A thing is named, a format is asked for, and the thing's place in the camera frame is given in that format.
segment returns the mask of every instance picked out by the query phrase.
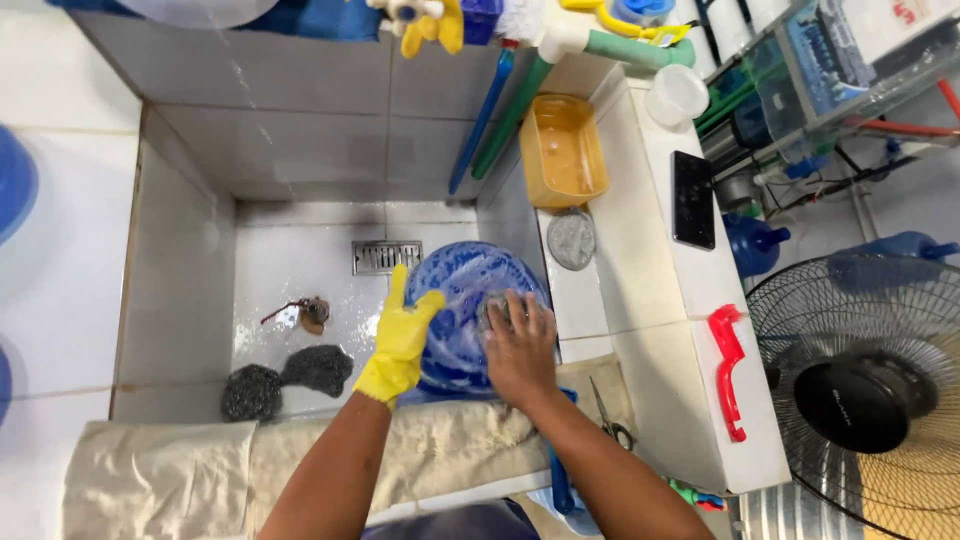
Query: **stainless steel drain cover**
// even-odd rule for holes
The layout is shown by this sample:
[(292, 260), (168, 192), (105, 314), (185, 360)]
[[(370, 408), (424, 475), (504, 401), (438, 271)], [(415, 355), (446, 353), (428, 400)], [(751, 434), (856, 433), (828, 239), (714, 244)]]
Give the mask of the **stainless steel drain cover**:
[(423, 243), (419, 240), (354, 240), (353, 275), (390, 274), (403, 263), (408, 269), (423, 260)]

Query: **blue water jug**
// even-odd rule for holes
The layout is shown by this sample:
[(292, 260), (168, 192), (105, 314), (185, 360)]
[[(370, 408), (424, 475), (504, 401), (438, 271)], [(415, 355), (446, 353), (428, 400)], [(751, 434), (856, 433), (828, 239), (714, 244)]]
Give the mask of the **blue water jug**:
[(0, 244), (27, 219), (36, 188), (33, 159), (13, 133), (0, 126)]
[[(877, 293), (940, 277), (936, 265), (917, 264), (910, 258), (943, 263), (958, 253), (956, 242), (941, 244), (927, 234), (906, 231), (840, 250), (831, 256), (827, 269), (833, 284), (848, 294)], [(866, 256), (888, 258), (866, 260)]]
[(410, 272), (404, 291), (407, 306), (432, 289), (446, 298), (446, 307), (427, 330), (417, 388), (454, 398), (495, 395), (477, 333), (477, 309), (488, 293), (508, 288), (533, 292), (538, 304), (549, 306), (533, 271), (507, 250), (486, 242), (449, 244)]
[(752, 217), (724, 214), (723, 224), (741, 280), (773, 270), (780, 259), (780, 244), (790, 239), (785, 227), (773, 229)]

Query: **white brush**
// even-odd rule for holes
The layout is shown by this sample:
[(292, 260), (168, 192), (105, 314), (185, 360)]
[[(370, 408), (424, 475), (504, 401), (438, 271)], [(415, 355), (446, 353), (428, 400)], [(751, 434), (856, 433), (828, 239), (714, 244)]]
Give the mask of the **white brush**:
[(532, 43), (543, 25), (544, 0), (504, 0), (494, 32), (504, 39)]

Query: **smartphone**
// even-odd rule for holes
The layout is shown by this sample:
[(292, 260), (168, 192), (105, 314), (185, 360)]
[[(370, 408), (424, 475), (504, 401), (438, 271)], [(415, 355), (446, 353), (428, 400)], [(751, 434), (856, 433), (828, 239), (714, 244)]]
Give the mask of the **smartphone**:
[(673, 239), (705, 250), (716, 247), (710, 162), (680, 151), (673, 153)]

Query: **red pipe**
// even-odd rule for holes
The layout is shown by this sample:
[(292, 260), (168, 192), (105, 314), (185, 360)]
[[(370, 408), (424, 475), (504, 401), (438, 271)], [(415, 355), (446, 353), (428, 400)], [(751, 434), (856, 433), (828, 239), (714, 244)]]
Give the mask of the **red pipe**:
[(940, 87), (940, 91), (943, 92), (944, 98), (947, 99), (950, 108), (953, 109), (953, 114), (956, 115), (957, 121), (960, 122), (960, 99), (957, 99), (956, 92), (953, 91), (953, 87), (950, 86), (950, 83), (946, 79), (941, 79), (937, 86)]

